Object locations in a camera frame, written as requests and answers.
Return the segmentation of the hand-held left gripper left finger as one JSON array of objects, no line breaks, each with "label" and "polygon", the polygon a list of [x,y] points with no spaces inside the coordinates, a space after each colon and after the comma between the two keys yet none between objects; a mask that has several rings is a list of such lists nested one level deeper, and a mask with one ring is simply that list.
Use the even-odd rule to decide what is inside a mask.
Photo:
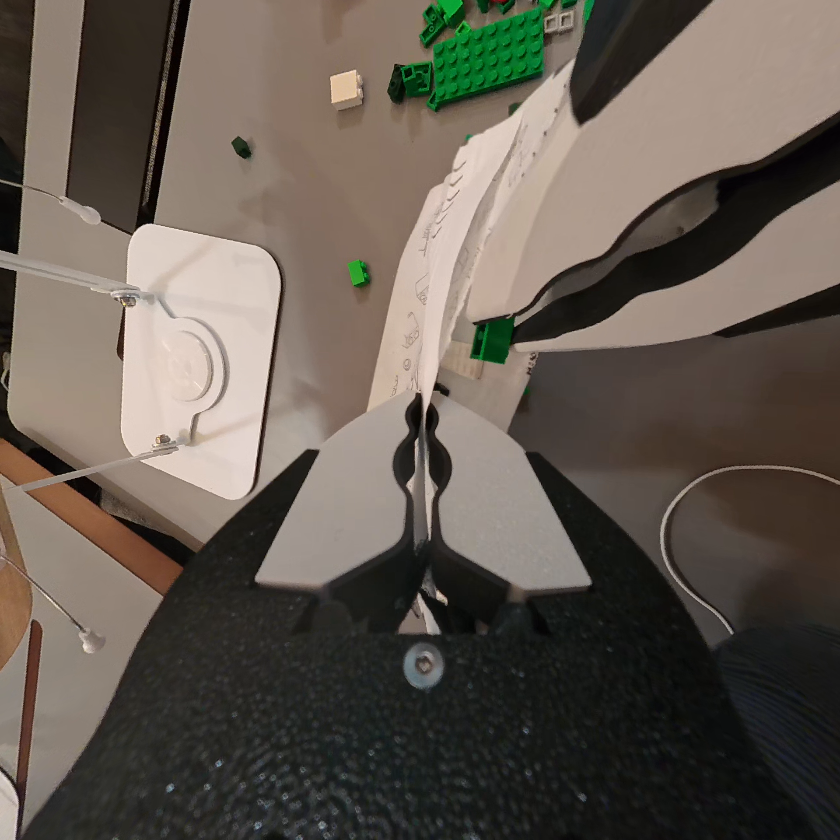
[{"label": "hand-held left gripper left finger", "polygon": [[397,631],[424,577],[408,488],[422,418],[422,397],[404,392],[331,436],[255,583],[340,603],[371,632]]}]

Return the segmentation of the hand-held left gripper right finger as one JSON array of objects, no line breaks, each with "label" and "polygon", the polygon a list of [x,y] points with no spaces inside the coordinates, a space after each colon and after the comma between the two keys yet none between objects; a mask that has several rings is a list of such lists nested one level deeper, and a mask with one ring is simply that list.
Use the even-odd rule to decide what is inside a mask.
[{"label": "hand-held left gripper right finger", "polygon": [[505,604],[592,586],[522,446],[448,396],[428,407],[428,468],[430,571],[448,604],[490,626]]}]

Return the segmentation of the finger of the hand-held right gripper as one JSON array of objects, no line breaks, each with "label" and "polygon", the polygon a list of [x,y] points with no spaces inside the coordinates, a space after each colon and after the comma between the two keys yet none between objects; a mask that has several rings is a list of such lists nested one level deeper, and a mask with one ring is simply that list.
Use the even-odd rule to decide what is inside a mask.
[{"label": "finger of the hand-held right gripper", "polygon": [[469,320],[519,316],[659,207],[838,119],[838,2],[595,2],[566,98],[476,263]]},{"label": "finger of the hand-held right gripper", "polygon": [[838,132],[717,186],[689,232],[639,250],[519,324],[523,350],[644,347],[764,329],[772,313],[838,287]]}]

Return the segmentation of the white plate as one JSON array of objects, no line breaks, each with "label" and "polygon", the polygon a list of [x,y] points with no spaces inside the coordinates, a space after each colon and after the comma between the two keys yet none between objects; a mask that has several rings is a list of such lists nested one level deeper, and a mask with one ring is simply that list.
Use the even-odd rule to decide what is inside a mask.
[{"label": "white plate", "polygon": [[471,381],[477,381],[482,376],[484,361],[473,357],[470,343],[452,341],[444,353],[440,368]]}]

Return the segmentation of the white printed paper bag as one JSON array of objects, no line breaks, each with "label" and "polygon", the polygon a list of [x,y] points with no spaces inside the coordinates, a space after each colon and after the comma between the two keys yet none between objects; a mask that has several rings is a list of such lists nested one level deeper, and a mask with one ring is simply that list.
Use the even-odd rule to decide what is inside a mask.
[{"label": "white printed paper bag", "polygon": [[[369,410],[405,391],[419,392],[428,408],[434,384],[442,382],[453,401],[508,434],[538,354],[510,350],[504,364],[484,362],[477,381],[442,370],[440,362],[450,342],[473,340],[476,327],[467,319],[466,303],[478,289],[477,260],[490,234],[501,231],[501,210],[557,119],[573,67],[571,61],[556,70],[513,115],[472,137],[443,183],[428,194],[397,269]],[[435,486],[424,438],[415,456],[409,488],[419,534],[431,538]]]}]

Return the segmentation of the white desk with wooden edge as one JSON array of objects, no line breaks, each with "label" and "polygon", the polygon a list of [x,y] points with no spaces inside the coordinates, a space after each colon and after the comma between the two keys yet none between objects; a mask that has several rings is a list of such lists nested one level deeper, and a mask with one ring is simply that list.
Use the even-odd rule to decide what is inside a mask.
[{"label": "white desk with wooden edge", "polygon": [[78,631],[32,589],[28,634],[1,674],[2,837],[32,821],[87,747],[162,596],[181,568],[67,485],[17,490],[48,471],[2,440],[2,477],[28,574],[105,636]]}]

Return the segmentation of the grey desk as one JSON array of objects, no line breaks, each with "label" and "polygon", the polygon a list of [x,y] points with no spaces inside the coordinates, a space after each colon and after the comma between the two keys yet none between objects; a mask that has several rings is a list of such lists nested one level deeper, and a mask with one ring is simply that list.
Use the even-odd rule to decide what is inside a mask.
[{"label": "grey desk", "polygon": [[[393,108],[395,62],[422,56],[428,2],[192,2],[154,221],[260,245],[283,280],[259,484],[366,408],[397,263],[427,192],[467,133],[525,92],[440,115]],[[85,2],[2,2],[2,70],[28,71],[24,181],[65,194]],[[329,77],[357,69],[364,105],[336,112]],[[240,159],[234,137],[253,156]],[[24,196],[26,256],[124,272],[129,237]],[[351,285],[362,259],[366,287]],[[75,467],[128,453],[120,433],[121,307],[37,277],[17,281],[9,413]],[[539,358],[510,434],[575,483],[660,564],[672,497],[722,466],[838,478],[838,318],[737,339]],[[146,465],[100,479],[200,548],[244,502]],[[787,473],[708,479],[679,506],[683,574],[738,627],[838,627],[838,488]]]}]

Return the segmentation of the green studded plate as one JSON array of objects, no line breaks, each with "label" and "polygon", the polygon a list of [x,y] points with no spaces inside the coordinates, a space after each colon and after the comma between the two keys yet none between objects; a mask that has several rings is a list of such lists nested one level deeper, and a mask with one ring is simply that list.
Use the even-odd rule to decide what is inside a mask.
[{"label": "green studded plate", "polygon": [[541,77],[542,11],[533,8],[437,42],[432,65],[434,88],[427,106],[435,112],[455,102]]}]

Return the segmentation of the white metal stand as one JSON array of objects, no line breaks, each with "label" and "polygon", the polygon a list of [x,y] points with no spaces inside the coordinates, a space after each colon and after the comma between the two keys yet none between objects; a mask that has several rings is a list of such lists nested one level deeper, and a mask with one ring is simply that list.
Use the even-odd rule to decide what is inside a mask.
[{"label": "white metal stand", "polygon": [[125,311],[121,435],[130,457],[24,492],[143,461],[224,499],[253,489],[282,291],[268,251],[147,224],[130,238],[123,281],[6,251],[2,267],[108,295]]}]

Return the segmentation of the person's torso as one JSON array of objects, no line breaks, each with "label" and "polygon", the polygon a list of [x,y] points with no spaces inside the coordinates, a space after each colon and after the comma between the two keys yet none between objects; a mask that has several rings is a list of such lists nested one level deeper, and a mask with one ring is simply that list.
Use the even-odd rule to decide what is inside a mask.
[{"label": "person's torso", "polygon": [[731,701],[815,834],[839,838],[839,631],[759,626],[714,650]]}]

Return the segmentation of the black tablet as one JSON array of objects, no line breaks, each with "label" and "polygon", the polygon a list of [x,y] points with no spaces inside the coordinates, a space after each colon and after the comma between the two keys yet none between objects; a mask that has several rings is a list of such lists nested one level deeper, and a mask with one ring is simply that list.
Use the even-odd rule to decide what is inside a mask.
[{"label": "black tablet", "polygon": [[189,1],[86,1],[67,194],[132,234],[154,221]]}]

